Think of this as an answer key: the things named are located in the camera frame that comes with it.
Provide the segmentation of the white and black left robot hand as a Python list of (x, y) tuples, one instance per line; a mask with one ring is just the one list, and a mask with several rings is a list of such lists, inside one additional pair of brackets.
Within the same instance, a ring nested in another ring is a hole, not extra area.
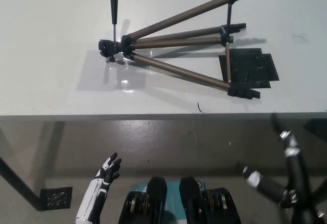
[(107, 199), (109, 187), (117, 179), (121, 167), (121, 158), (112, 154), (101, 166), (96, 176), (90, 181), (85, 192), (75, 223), (99, 223), (100, 215)]

